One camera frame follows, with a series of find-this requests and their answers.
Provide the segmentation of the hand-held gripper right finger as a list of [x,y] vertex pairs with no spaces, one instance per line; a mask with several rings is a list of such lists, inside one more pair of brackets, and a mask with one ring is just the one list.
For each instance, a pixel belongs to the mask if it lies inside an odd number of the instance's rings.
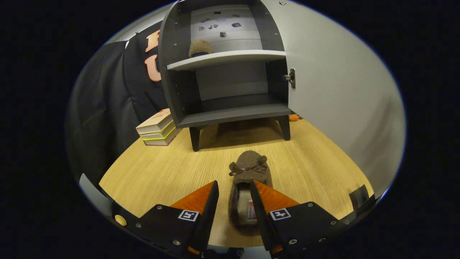
[[272,257],[300,257],[338,235],[342,223],[315,202],[299,203],[253,180],[251,197],[263,246]]

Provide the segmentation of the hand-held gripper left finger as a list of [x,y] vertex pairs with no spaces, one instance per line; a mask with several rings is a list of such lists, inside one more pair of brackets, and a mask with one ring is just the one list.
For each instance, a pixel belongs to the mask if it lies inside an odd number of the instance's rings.
[[200,258],[207,251],[219,186],[212,181],[172,205],[156,204],[137,217],[113,202],[112,218],[148,246],[174,258]]

